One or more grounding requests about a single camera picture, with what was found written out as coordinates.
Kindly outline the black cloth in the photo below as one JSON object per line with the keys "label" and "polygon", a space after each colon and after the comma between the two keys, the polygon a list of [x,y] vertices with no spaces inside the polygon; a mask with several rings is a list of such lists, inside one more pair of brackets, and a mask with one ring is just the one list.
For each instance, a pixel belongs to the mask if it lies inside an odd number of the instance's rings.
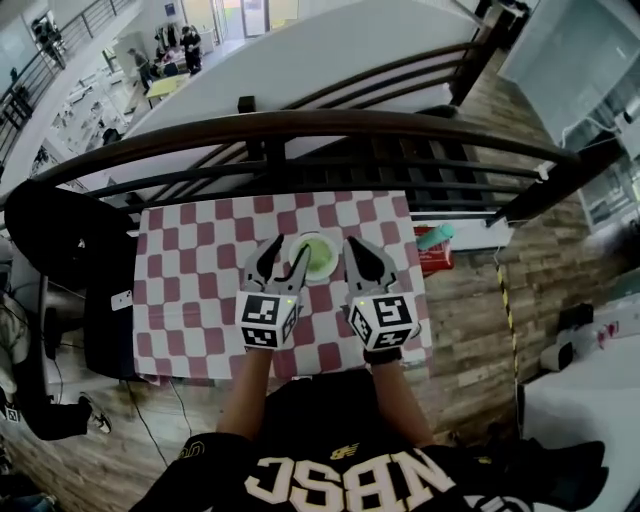
{"label": "black cloth", "polygon": [[493,480],[513,485],[528,501],[578,512],[591,506],[606,485],[604,455],[601,441],[548,449],[530,438],[490,441],[474,458]]}

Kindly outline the person's left forearm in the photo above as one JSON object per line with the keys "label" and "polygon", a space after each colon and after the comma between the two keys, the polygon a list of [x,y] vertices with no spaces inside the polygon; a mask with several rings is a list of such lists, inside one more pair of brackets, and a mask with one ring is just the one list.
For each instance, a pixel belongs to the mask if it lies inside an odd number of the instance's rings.
{"label": "person's left forearm", "polygon": [[250,349],[217,422],[216,432],[254,440],[258,435],[267,396],[274,352]]}

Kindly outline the teal bottle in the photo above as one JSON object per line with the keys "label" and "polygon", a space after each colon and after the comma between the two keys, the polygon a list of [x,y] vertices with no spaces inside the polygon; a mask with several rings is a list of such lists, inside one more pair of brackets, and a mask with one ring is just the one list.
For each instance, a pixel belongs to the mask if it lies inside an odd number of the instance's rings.
{"label": "teal bottle", "polygon": [[416,246],[421,251],[427,251],[432,247],[447,242],[455,235],[455,229],[450,224],[441,224],[429,227],[416,238]]}

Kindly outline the white desk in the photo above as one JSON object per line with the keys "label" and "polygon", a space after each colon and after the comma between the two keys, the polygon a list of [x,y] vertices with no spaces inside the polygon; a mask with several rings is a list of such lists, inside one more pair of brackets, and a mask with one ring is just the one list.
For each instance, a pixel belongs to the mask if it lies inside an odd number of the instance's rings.
{"label": "white desk", "polygon": [[600,440],[607,483],[585,512],[623,512],[640,492],[640,321],[524,388],[526,438],[545,448]]}

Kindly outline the black floor bag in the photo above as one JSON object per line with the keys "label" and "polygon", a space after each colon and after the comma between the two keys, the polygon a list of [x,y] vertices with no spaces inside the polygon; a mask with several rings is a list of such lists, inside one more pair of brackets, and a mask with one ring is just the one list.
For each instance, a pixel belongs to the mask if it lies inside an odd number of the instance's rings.
{"label": "black floor bag", "polygon": [[594,318],[594,307],[590,303],[580,303],[559,313],[557,332],[576,330],[591,324]]}

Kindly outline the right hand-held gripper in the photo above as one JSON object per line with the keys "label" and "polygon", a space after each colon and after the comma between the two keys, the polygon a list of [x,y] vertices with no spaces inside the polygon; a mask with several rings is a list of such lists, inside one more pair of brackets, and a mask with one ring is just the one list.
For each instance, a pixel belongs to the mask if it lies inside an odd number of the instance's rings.
{"label": "right hand-held gripper", "polygon": [[[353,236],[344,241],[343,259],[348,284],[347,325],[363,348],[368,352],[401,348],[418,335],[415,295],[389,291],[397,281],[394,260],[382,248]],[[367,282],[371,289],[366,289]]]}

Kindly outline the white plate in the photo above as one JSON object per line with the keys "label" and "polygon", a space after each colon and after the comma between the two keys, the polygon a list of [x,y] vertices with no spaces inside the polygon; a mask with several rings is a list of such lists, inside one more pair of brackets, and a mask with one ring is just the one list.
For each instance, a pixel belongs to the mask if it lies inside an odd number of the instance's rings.
{"label": "white plate", "polygon": [[317,237],[320,239],[323,239],[324,241],[328,242],[330,247],[333,249],[333,261],[330,264],[329,268],[322,273],[318,273],[318,274],[313,274],[310,272],[306,272],[306,281],[307,282],[319,282],[322,280],[325,280],[327,278],[329,278],[333,272],[336,270],[338,262],[339,262],[339,251],[337,249],[337,246],[335,245],[335,243],[329,239],[327,236],[319,233],[319,232],[308,232],[305,234],[300,235],[299,237],[297,237],[291,244],[290,250],[289,250],[289,263],[293,264],[294,260],[296,259],[296,255],[299,251],[300,247],[300,243],[303,240],[306,240],[307,238],[313,238],[313,237]]}

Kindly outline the dark wooden railing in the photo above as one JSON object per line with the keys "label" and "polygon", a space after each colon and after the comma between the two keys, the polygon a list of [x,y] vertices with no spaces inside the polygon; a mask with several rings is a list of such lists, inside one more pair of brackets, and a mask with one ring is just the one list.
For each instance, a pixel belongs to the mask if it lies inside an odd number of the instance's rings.
{"label": "dark wooden railing", "polygon": [[119,166],[212,148],[194,167],[91,192],[114,198],[193,182],[167,205],[311,192],[399,191],[415,219],[529,221],[624,153],[614,136],[572,152],[477,124],[380,111],[239,114],[160,129],[88,152],[38,176],[59,186]]}

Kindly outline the red white checkered tablecloth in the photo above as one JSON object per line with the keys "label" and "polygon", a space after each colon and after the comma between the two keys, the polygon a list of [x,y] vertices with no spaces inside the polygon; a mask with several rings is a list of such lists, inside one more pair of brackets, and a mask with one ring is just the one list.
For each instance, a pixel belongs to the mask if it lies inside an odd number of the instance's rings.
{"label": "red white checkered tablecloth", "polygon": [[346,191],[202,201],[146,210],[141,217],[133,288],[133,354],[144,376],[230,379],[245,350],[235,296],[247,257],[264,240],[291,245],[317,232],[341,245],[361,237],[389,254],[413,293],[420,333],[406,363],[431,355],[425,288],[405,195]]}

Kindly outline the person's black jersey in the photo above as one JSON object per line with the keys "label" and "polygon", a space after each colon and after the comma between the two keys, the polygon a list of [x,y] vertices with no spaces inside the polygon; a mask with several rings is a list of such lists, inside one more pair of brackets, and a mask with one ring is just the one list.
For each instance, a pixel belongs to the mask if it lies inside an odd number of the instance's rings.
{"label": "person's black jersey", "polygon": [[464,451],[416,447],[382,419],[365,371],[268,396],[255,440],[189,439],[138,504],[150,512],[533,512]]}

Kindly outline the person's right forearm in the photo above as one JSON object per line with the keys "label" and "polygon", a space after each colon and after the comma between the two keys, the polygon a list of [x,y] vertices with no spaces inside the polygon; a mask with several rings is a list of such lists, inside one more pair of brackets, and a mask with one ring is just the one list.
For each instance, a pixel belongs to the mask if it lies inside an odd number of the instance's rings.
{"label": "person's right forearm", "polygon": [[417,448],[434,445],[428,420],[398,361],[371,367],[381,415],[404,439]]}

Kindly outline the yellow table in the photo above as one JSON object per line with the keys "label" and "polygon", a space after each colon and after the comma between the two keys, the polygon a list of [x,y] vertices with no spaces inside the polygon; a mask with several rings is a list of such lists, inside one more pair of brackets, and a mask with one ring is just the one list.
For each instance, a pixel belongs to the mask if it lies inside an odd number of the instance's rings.
{"label": "yellow table", "polygon": [[146,93],[149,107],[153,109],[156,103],[160,102],[164,97],[175,93],[189,78],[189,74],[179,74],[154,81]]}

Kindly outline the green round object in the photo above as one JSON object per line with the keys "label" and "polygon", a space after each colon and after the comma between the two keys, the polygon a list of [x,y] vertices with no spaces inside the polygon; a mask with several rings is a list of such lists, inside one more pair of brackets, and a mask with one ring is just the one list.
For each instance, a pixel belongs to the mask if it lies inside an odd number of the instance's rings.
{"label": "green round object", "polygon": [[333,249],[323,239],[307,238],[300,243],[300,247],[308,246],[311,250],[307,271],[313,274],[325,272],[333,261]]}

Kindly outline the yellow black floor tape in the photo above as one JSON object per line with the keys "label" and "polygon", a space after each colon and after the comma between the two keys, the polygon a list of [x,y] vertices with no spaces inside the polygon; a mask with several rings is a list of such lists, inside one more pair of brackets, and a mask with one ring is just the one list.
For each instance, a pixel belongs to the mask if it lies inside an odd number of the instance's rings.
{"label": "yellow black floor tape", "polygon": [[501,293],[501,297],[502,297],[502,302],[503,302],[503,306],[504,306],[504,310],[505,310],[505,314],[506,314],[506,318],[507,318],[507,324],[508,324],[508,327],[509,327],[509,332],[510,332],[510,337],[511,337],[511,352],[512,352],[512,358],[513,358],[513,376],[514,376],[514,383],[515,383],[515,386],[517,388],[518,380],[519,380],[519,358],[518,358],[517,333],[516,333],[516,330],[515,330],[513,312],[512,312],[512,309],[511,309],[511,305],[510,305],[509,294],[508,294],[508,290],[507,290],[506,283],[505,283],[505,280],[504,280],[502,267],[498,263],[496,263],[495,267],[496,267],[497,279],[498,279],[498,283],[499,283],[499,287],[500,287],[500,293]]}

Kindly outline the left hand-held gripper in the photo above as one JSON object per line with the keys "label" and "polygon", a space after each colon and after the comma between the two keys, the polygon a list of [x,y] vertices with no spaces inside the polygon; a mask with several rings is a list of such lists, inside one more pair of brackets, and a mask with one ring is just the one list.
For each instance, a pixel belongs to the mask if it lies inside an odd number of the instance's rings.
{"label": "left hand-held gripper", "polygon": [[246,348],[281,349],[299,320],[311,248],[303,245],[289,273],[269,283],[283,241],[284,235],[279,234],[261,242],[245,262],[243,286],[236,294],[235,324]]}

